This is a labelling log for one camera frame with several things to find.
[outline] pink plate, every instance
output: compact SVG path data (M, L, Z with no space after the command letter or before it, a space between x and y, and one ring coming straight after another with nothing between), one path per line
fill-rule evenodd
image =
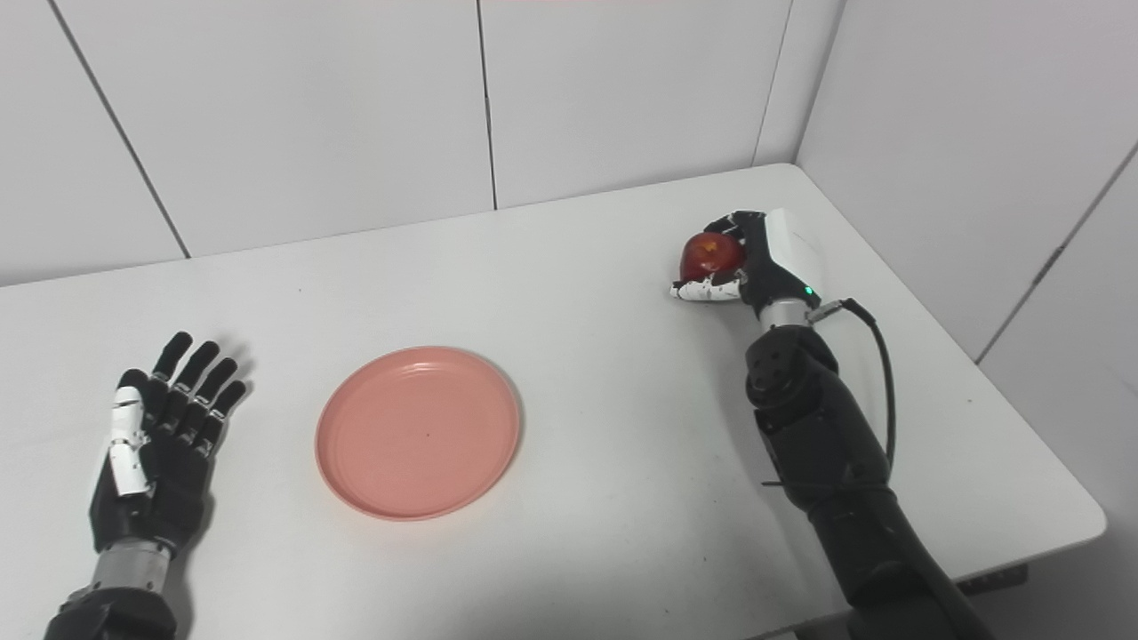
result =
M361 511L419 520L473 502L518 445L518 403L485 360L422 346L372 360L320 416L316 463Z

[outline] robotic arm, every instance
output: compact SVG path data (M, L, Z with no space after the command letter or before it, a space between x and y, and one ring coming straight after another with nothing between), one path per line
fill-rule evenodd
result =
M822 304L817 247L799 221L776 210L735 212L709 225L745 247L729 272L678 281L681 300L742 300L762 334L747 350L747 396L790 501L822 543L846 600L855 640L992 640L967 599L909 526L889 487L893 449L892 372L873 317L856 301ZM813 325L847 309L873 330L887 376L883 450L838 361Z
M192 338L179 333L154 372L123 374L115 392L110 444L89 511L99 553L91 584L51 620L47 640L173 640L176 621L162 597L166 569L201 527L213 453L246 385L237 363L204 343L171 386Z

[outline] tabletop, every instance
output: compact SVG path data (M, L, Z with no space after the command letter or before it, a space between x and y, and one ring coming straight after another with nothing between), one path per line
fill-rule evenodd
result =
M743 395L743 306L668 296L684 241L739 208L815 229L827 297L879 319L897 377L893 486L965 577L1099 535L1103 511L797 167L770 165L0 289L0 637L40 638L93 568L86 504L122 370L185 329L253 391L207 528L167 594L190 638L741 640L846 609ZM871 422L877 354L819 325ZM424 522L370 518L313 443L337 385L450 345L505 372L522 436L502 479Z

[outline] apple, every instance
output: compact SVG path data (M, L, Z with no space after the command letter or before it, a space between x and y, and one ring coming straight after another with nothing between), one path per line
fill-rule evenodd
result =
M702 280L720 271L743 265L743 245L724 233L704 231L692 236L679 259L681 280Z

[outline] wall seam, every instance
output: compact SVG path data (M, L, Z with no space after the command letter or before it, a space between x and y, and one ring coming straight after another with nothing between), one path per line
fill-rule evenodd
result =
M475 0L478 11L478 55L483 63L483 104L486 108L486 148L490 158L490 199L497 211L497 174L494 171L494 126L490 123L490 85L486 80L486 36L483 30L483 0Z
M778 55L775 56L775 68L770 72L770 84L767 87L767 101L762 105L762 117L759 118L759 132L754 136L754 150L751 151L751 163L754 166L754 158L759 156L759 142L762 141L762 125L767 123L767 112L770 110L770 96L774 93L775 79L778 77L778 63L782 61L783 47L786 44L786 30L790 27L790 15L794 9L794 0L786 3L786 19L783 20L782 38L778 39Z
M1138 140L1135 140L1133 146L1130 147L1130 151L1127 153L1125 157L1122 158L1122 162L1119 163L1119 165L1114 169L1114 172L1111 173L1110 178L1106 179L1106 183L1103 184L1103 188L1099 189L1098 194L1096 194L1095 197L1090 200L1090 205L1087 207L1087 211L1082 212L1082 215L1080 215L1079 220L1075 221L1074 227L1072 227L1071 231L1067 232L1065 238L1063 238L1063 241L1059 244L1059 246L1056 247L1055 251L1053 251L1049 256L1047 256L1047 261L1044 262L1044 266L1040 268L1039 272L1036 273L1036 277L1031 279L1031 284L1028 285L1028 289L1023 292L1023 295L1020 296L1020 300L1015 303L1015 306L1012 307L1012 312L1007 314L1007 318L1004 319L1004 322L1001 322L999 328L996 329L996 333L992 334L991 339L989 339L988 344L984 345L984 348L980 351L980 355L978 355L975 359L976 364L983 362L984 358L988 355L988 352L990 352L992 347L996 346L996 343L999 340L1000 336L1004 335L1004 331L1007 330L1007 328L1012 325L1012 321L1015 320L1016 314L1020 313L1020 310L1023 309L1023 305L1028 303L1028 298L1031 297L1031 294L1036 292L1036 288L1039 287L1039 284L1044 281L1044 278L1047 277L1052 268L1055 266L1055 263L1058 262L1059 257L1063 255L1063 252L1066 251L1067 246L1071 244L1071 240L1073 240L1075 235L1079 233L1079 231L1082 229L1082 225L1087 223L1087 220L1090 218L1090 214L1092 214L1095 210L1098 208L1098 205L1103 202L1103 198L1106 197L1106 194L1108 194L1110 190L1114 187L1114 183L1118 182L1119 178L1122 175L1122 172L1125 171L1127 166L1130 164L1130 161L1133 159L1136 154L1138 154Z
M174 225L174 221L170 218L170 212L166 211L166 205L163 204L162 198L158 197L158 191L155 189L154 182L150 181L150 175L147 173L146 167L142 166L142 159L139 158L138 153L134 150L134 145L132 145L130 138L126 137L126 130L123 129L122 123L118 121L118 116L115 115L115 110L110 108L110 101L107 100L107 95L102 91L102 87L94 77L94 72L91 69L91 65L88 64L86 56L84 56L82 49L80 49L79 41L75 40L75 34L72 33L71 27L67 26L67 20L64 19L63 11L60 11L59 6L56 5L56 0L47 0L47 2L48 6L51 7L51 13L56 16L56 22L59 23L59 27L64 31L64 35L67 38L67 42L71 44L72 51L74 51L75 57L79 58L79 64L83 67L83 73L86 74L88 81L91 82L91 87L94 88L96 95L99 96L99 101L102 104L104 110L107 112L110 123L115 126L115 131L118 132L118 138L126 147L126 153L130 154L131 161L134 162L134 167L142 177L142 182L150 192L154 204L157 205L158 212L162 213L162 219L166 222L166 227L174 236L174 241L178 243L178 248L181 249L183 257L191 257L190 249L185 247L185 243L182 240L182 235L178 232L178 227Z
M842 5L838 8L838 16L834 18L834 27L830 32L830 42L826 43L826 54L824 56L825 60L822 63L822 68L818 71L818 77L815 80L814 84L814 96L810 97L810 106L806 109L806 122L802 124L802 133L798 137L798 145L794 146L794 155L792 156L792 163L798 165L798 156L802 150L802 140L806 140L806 132L810 130L810 120L814 117L814 108L818 104L818 93L822 92L822 82L826 77L826 72L830 71L830 58L834 55L834 42L838 41L838 31L842 26L842 18L846 17L846 0L841 0Z

